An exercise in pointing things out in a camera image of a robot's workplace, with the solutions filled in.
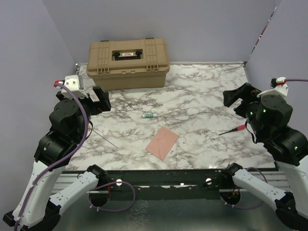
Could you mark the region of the green white glue stick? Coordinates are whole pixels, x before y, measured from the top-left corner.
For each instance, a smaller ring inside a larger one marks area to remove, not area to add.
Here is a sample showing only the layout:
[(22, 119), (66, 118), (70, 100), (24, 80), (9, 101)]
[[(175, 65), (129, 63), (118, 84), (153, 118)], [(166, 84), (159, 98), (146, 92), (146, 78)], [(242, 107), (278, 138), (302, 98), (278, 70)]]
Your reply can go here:
[(156, 113), (146, 113), (142, 115), (142, 118), (156, 118), (157, 114)]

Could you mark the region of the pink paper envelope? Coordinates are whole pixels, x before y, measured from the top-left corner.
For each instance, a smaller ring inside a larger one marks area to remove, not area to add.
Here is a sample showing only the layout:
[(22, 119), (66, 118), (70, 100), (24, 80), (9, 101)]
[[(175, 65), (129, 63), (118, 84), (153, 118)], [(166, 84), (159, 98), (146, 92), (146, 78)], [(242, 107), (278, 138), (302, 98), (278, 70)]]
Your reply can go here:
[(146, 146), (145, 150), (163, 161), (178, 138), (178, 134), (167, 129), (166, 127), (161, 127), (154, 135), (150, 143)]

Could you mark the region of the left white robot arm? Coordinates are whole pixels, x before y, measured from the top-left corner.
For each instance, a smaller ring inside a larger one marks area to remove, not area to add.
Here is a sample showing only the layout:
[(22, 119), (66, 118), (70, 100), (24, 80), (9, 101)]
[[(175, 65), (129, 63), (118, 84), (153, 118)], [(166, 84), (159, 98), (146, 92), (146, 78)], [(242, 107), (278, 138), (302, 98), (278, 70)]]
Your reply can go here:
[(82, 99), (74, 93), (63, 96), (57, 92), (59, 102), (49, 115), (51, 128), (39, 141), (26, 191), (16, 209), (3, 216), (3, 221), (14, 230), (51, 231), (78, 198), (89, 190), (105, 187), (107, 172), (92, 165), (67, 188), (55, 195), (51, 193), (71, 157), (87, 139), (90, 117), (111, 110), (108, 92), (100, 87), (93, 87), (93, 91), (97, 102), (89, 94)]

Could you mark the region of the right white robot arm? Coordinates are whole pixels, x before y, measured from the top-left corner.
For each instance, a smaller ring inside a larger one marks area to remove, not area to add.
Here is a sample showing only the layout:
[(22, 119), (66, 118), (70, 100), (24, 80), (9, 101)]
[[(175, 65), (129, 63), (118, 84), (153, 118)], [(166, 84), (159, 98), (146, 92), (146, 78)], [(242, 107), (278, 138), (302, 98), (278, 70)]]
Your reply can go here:
[(254, 143), (262, 143), (284, 173), (289, 191), (284, 191), (253, 176), (237, 163), (223, 169), (221, 183), (238, 186), (269, 205), (278, 219), (296, 231), (308, 229), (308, 139), (288, 126), (293, 108), (285, 97), (288, 86), (278, 78), (272, 89), (260, 91), (249, 83), (223, 92), (223, 104), (230, 107), (238, 99), (235, 113), (246, 119)]

